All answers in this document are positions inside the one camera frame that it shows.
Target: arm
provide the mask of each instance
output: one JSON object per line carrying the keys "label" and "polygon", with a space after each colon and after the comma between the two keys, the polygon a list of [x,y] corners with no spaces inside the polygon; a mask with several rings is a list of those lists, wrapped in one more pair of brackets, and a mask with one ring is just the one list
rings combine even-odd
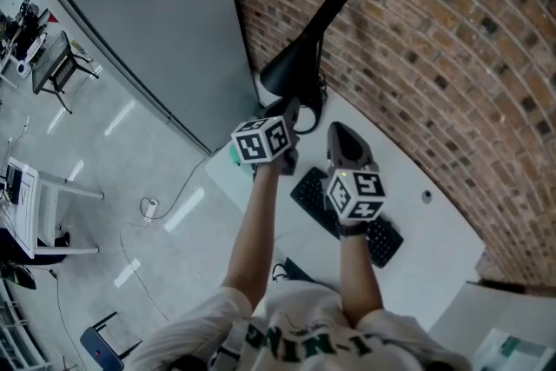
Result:
{"label": "arm", "polygon": [[340,295],[344,314],[352,327],[365,315],[383,308],[364,235],[341,238]]}
{"label": "arm", "polygon": [[257,170],[243,223],[222,286],[243,292],[253,309],[267,291],[275,237],[275,207],[282,157]]}

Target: gray floor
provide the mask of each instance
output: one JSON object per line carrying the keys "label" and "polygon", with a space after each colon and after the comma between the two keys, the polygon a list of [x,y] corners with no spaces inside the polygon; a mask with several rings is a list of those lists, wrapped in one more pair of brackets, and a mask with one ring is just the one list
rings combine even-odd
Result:
{"label": "gray floor", "polygon": [[[159,215],[166,211],[203,155],[137,101],[106,136],[110,124],[133,97],[108,73],[101,72],[100,76],[97,81],[83,75],[74,85],[70,101],[74,114],[63,115],[49,134],[60,109],[55,97],[40,95],[28,100],[0,83],[0,141],[17,138],[31,116],[29,131],[14,148],[13,156],[62,177],[69,177],[83,161],[75,182],[100,189],[106,196],[104,201],[66,197],[58,215],[62,227],[72,235],[72,244],[92,243],[100,248],[97,255],[69,256],[54,267],[64,320],[88,369],[97,369],[97,365],[79,344],[86,327],[118,311],[107,335],[116,350],[123,351],[164,326],[166,318],[175,319],[222,280],[241,221],[240,211],[208,178],[202,165],[175,211],[199,188],[204,198],[173,231],[165,230],[164,223],[174,212],[145,229],[131,226],[144,224],[138,211],[143,196],[160,200]],[[20,83],[26,88],[27,83]],[[5,143],[0,144],[2,156],[5,147]],[[136,276],[120,288],[115,285],[128,264],[120,236],[129,260],[141,263],[137,274],[160,311]],[[69,366],[76,364],[79,359],[58,314],[56,281],[46,271],[33,269],[33,273],[36,291],[11,289],[54,369],[62,369],[62,356]]]}

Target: cube with fiducial marker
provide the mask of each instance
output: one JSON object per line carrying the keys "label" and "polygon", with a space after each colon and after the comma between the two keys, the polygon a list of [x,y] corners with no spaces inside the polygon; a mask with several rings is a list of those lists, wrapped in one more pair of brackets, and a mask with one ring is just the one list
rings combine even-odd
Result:
{"label": "cube with fiducial marker", "polygon": [[386,192],[376,172],[337,169],[328,184],[327,197],[340,221],[373,221],[381,213]]}
{"label": "cube with fiducial marker", "polygon": [[232,140],[242,164],[270,162],[291,147],[282,116],[241,123],[232,133]]}

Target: chair seat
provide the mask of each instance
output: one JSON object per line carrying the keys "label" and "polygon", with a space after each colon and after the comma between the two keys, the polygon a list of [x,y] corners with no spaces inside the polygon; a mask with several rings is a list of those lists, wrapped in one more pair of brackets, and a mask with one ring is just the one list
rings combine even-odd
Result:
{"label": "chair seat", "polygon": [[118,355],[92,327],[85,330],[79,341],[103,371],[123,370]]}

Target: black keyboard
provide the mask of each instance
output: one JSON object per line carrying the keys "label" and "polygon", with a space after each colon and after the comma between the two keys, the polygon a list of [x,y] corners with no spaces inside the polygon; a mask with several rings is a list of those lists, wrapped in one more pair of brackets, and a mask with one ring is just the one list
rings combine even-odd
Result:
{"label": "black keyboard", "polygon": [[[290,195],[323,228],[336,238],[340,238],[336,229],[338,215],[334,210],[327,210],[324,207],[325,195],[321,180],[327,176],[322,170],[313,167],[303,176]],[[379,215],[376,220],[368,224],[367,242],[371,252],[371,262],[377,268],[384,268],[403,243],[403,238],[390,222]]]}

